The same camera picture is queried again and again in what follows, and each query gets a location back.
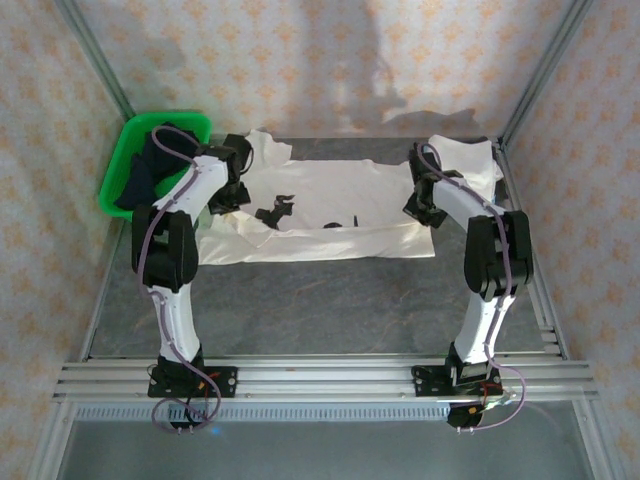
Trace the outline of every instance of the green basket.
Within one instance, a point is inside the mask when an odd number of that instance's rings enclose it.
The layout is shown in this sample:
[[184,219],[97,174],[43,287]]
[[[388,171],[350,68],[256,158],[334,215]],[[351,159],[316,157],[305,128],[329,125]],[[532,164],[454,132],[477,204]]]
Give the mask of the green basket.
[[[128,221],[131,221],[133,211],[122,210],[116,207],[114,202],[120,197],[127,180],[129,180],[131,157],[134,153],[142,152],[146,134],[151,132],[154,127],[162,125],[165,122],[171,122],[179,128],[193,131],[202,143],[209,141],[209,136],[211,135],[211,120],[201,113],[154,112],[143,113],[133,117],[125,123],[122,128],[122,133],[113,151],[107,174],[104,177],[104,182],[102,182],[102,188],[100,189],[100,208],[102,208],[107,215],[126,218]],[[187,170],[188,167],[171,177],[165,178],[156,185],[155,191],[158,198],[162,198],[169,193]]]

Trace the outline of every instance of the metal corner post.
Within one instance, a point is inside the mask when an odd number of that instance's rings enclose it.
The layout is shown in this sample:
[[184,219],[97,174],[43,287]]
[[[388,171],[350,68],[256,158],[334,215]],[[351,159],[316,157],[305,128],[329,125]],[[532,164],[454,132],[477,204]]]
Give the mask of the metal corner post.
[[55,0],[55,4],[93,65],[96,74],[100,77],[109,95],[111,95],[111,98],[120,110],[122,117],[125,120],[129,120],[135,116],[135,110],[129,103],[129,99],[118,82],[104,52],[87,25],[78,4],[75,0]]
[[515,138],[524,123],[525,118],[533,109],[536,100],[542,93],[544,86],[551,77],[556,65],[560,62],[562,54],[567,49],[573,35],[576,33],[582,20],[584,19],[593,0],[574,0],[565,16],[560,28],[556,32],[553,40],[547,47],[540,63],[538,64],[527,88],[522,94],[522,98],[518,103],[511,118],[507,122],[504,133],[502,134],[502,145],[506,149]]

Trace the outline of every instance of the marble surface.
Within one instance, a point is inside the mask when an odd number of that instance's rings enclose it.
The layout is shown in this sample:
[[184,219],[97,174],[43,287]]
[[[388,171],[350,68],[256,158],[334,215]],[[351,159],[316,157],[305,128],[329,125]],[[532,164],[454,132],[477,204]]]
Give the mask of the marble surface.
[[[370,158],[397,164],[413,140],[286,141],[295,159]],[[465,235],[451,219],[432,234],[436,256],[428,259],[201,266],[192,305],[205,355],[447,353],[469,300]],[[159,343],[152,302],[139,296],[131,270],[127,224],[91,355],[156,356]],[[496,349],[543,349],[528,293],[507,313]]]

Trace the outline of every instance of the floral wallpaper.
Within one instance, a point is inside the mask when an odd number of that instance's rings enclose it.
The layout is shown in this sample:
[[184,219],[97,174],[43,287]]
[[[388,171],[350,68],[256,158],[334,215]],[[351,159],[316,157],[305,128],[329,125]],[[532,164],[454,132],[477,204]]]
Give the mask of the floral wallpaper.
[[52,1],[5,0],[0,29],[0,478],[14,480],[91,318],[114,237],[96,194],[121,121]]
[[571,353],[640,472],[640,8],[594,2],[509,151]]
[[81,0],[133,107],[217,131],[501,134],[570,0]]

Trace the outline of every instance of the patterned wallpaper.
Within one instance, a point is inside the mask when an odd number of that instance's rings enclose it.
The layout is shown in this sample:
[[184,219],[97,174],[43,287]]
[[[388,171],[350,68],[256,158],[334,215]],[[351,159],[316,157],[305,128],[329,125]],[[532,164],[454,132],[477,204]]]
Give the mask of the patterned wallpaper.
[[498,135],[570,0],[81,0],[138,111],[217,131]]
[[509,152],[571,353],[595,365],[629,478],[640,472],[638,52],[638,1],[594,2]]
[[0,478],[21,479],[105,264],[119,114],[53,1],[0,7]]

